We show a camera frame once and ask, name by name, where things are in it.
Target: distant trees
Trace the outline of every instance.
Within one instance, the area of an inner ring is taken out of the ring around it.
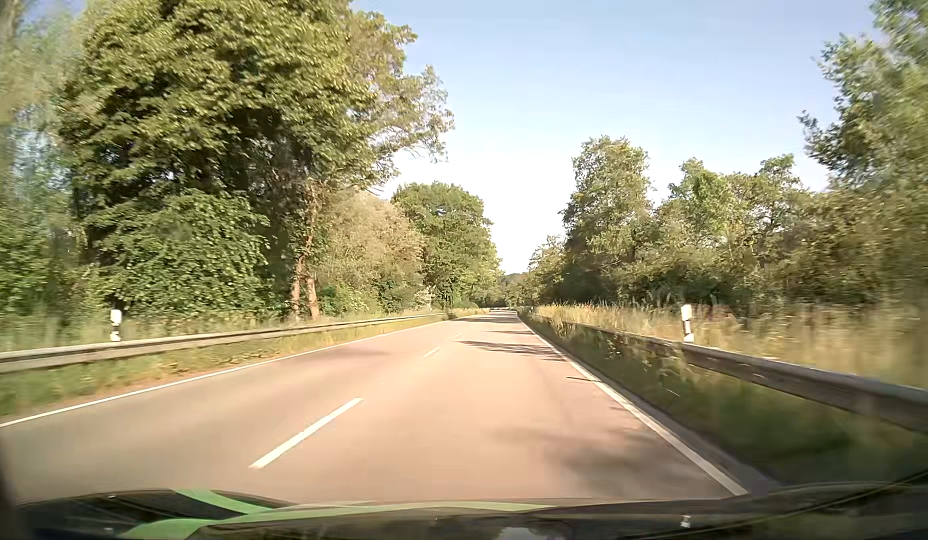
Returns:
[[[326,215],[326,246],[315,267],[325,313],[429,306],[417,296],[423,289],[423,238],[399,208],[367,192],[344,192]]]
[[[480,198],[434,182],[404,185],[391,200],[423,238],[423,282],[438,303],[467,303],[494,282],[499,259]]]
[[[478,292],[473,300],[482,308],[527,306],[530,300],[525,297],[526,278],[527,274],[523,272],[501,274],[495,283]]]
[[[651,208],[646,153],[589,140],[573,160],[565,236],[535,253],[525,293],[758,311],[928,298],[928,0],[873,10],[886,40],[843,37],[824,51],[837,122],[801,117],[808,152],[831,171],[826,191],[801,187],[791,155],[729,174],[692,158]]]

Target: road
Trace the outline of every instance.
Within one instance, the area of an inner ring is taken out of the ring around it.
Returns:
[[[0,427],[19,501],[727,497],[513,313],[410,328]]]

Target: blue sky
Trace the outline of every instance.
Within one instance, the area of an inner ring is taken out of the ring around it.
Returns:
[[[650,153],[655,200],[697,157],[753,172],[785,153],[812,189],[797,115],[830,120],[816,60],[840,33],[869,32],[868,0],[358,0],[419,35],[408,69],[433,65],[456,129],[448,161],[402,156],[400,184],[455,183],[480,196],[505,272],[562,230],[570,159],[591,137]]]

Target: metal guardrail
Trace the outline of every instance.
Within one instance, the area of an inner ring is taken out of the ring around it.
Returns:
[[[278,328],[257,328],[216,333],[198,333],[192,335],[175,335],[150,339],[134,339],[109,343],[91,343],[89,345],[68,345],[45,349],[9,350],[0,352],[0,373],[57,367],[68,364],[105,361],[140,357],[156,353],[166,353],[179,349],[194,349],[225,345],[254,339],[284,338],[301,334],[314,334],[331,330],[360,328],[392,323],[423,317],[447,317],[447,312],[425,313],[423,315],[405,315],[383,319],[367,319],[323,325],[302,325]]]
[[[553,321],[548,317],[535,316],[553,325]],[[607,333],[615,338],[622,338],[626,344],[639,346],[659,355],[673,355],[679,351],[685,362],[690,365],[843,411],[880,418],[928,435],[928,390],[924,388],[886,383],[865,376],[838,373],[649,335],[631,334],[595,325],[571,322],[562,324]]]

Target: dashed white center line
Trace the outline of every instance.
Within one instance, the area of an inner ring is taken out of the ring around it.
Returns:
[[[318,420],[317,422],[312,423],[307,429],[294,435],[289,440],[287,440],[287,442],[278,446],[277,448],[270,450],[261,459],[254,461],[254,463],[251,463],[250,468],[261,469],[264,466],[266,466],[268,463],[270,463],[271,461],[274,461],[277,458],[280,458],[280,455],[282,455],[283,453],[287,452],[289,449],[294,448],[295,446],[300,444],[300,442],[303,439],[309,436],[313,436],[313,434],[315,434],[317,430],[329,424],[330,421],[333,420],[334,418],[337,418],[338,416],[347,412],[348,409],[359,404],[361,400],[362,398],[354,398],[344,403],[343,405],[339,406],[336,411],[333,411],[330,414],[326,415],[324,418]]]

